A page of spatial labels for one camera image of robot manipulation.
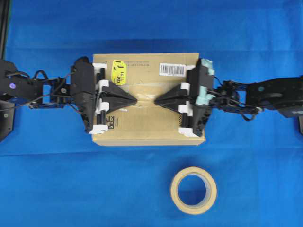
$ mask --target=black cable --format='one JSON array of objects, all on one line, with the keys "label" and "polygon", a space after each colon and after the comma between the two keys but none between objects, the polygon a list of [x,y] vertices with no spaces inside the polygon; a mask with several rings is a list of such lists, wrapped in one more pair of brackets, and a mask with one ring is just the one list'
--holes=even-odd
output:
[{"label": "black cable", "polygon": [[214,77],[218,82],[219,82],[219,84],[221,85],[221,86],[223,86],[223,84],[221,83],[221,81],[219,80],[219,78],[217,78],[217,77]]},{"label": "black cable", "polygon": [[67,105],[70,106],[70,107],[71,107],[74,111],[76,111],[77,113],[82,114],[82,112],[81,112],[80,110],[77,110],[77,108],[74,107],[72,104],[67,103]]},{"label": "black cable", "polygon": [[256,114],[251,114],[251,118],[248,118],[247,116],[245,116],[244,113],[240,113],[240,114],[243,117],[243,119],[246,120],[247,122],[254,120],[256,117]]},{"label": "black cable", "polygon": [[30,76],[26,72],[22,72],[22,71],[16,71],[16,72],[8,73],[5,76],[6,77],[13,77],[13,76],[16,76],[16,75],[23,75],[23,76],[26,76],[27,78],[30,78]]},{"label": "black cable", "polygon": [[2,111],[7,111],[7,110],[17,109],[17,108],[19,108],[19,107],[21,107],[21,106],[31,104],[31,103],[33,103],[33,102],[35,102],[35,101],[37,101],[37,100],[39,100],[39,99],[41,99],[41,98],[48,97],[48,96],[52,96],[54,93],[56,93],[56,92],[63,86],[63,84],[65,83],[66,79],[67,79],[71,74],[73,74],[73,73],[68,73],[68,74],[63,78],[63,81],[61,82],[61,84],[60,84],[53,92],[51,92],[51,93],[49,93],[49,94],[47,94],[47,95],[42,95],[42,96],[40,96],[40,97],[38,97],[38,98],[35,98],[34,100],[31,100],[31,101],[29,101],[29,102],[25,102],[25,103],[23,103],[23,104],[20,104],[20,105],[11,107],[11,108],[1,109],[0,112],[2,112]]},{"label": "black cable", "polygon": [[38,70],[38,71],[35,73],[33,79],[36,79],[39,73],[41,73],[45,79],[48,79],[48,76],[47,76],[47,74],[46,74],[46,72],[45,72],[44,70]]}]

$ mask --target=brown cardboard box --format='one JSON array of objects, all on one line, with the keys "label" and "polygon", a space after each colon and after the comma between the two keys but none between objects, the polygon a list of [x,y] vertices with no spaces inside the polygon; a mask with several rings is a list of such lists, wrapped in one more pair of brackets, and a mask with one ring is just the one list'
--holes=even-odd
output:
[{"label": "brown cardboard box", "polygon": [[204,136],[190,138],[178,133],[181,115],[154,104],[154,99],[185,77],[160,76],[160,63],[195,65],[198,53],[94,54],[94,63],[106,63],[106,79],[111,80],[114,60],[127,65],[126,84],[120,87],[138,103],[107,114],[109,130],[92,135],[99,145],[198,145]]}]

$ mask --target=yellow label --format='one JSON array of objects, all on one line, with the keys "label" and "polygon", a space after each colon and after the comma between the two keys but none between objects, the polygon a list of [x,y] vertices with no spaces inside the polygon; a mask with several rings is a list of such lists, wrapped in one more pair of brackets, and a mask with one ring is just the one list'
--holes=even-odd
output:
[{"label": "yellow label", "polygon": [[126,83],[126,64],[123,61],[113,60],[111,79],[117,85]]}]

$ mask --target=barcode label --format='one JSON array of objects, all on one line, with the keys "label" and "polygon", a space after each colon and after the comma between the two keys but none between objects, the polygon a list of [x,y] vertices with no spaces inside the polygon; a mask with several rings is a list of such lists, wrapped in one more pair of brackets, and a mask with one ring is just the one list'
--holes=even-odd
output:
[{"label": "barcode label", "polygon": [[160,76],[185,77],[185,65],[160,63]]}]

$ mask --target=packing tape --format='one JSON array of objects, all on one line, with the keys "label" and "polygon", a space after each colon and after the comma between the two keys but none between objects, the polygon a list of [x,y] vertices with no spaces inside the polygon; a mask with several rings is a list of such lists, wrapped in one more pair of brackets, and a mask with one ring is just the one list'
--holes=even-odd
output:
[{"label": "packing tape", "polygon": [[[188,175],[196,175],[200,177],[206,187],[205,197],[201,202],[196,205],[187,205],[183,203],[178,194],[180,182],[184,177]],[[181,170],[175,175],[170,186],[170,195],[175,205],[182,212],[187,214],[202,214],[209,210],[214,204],[214,201],[216,200],[217,196],[217,187],[216,183],[214,182],[214,179],[208,172],[198,167],[189,167]]]}]

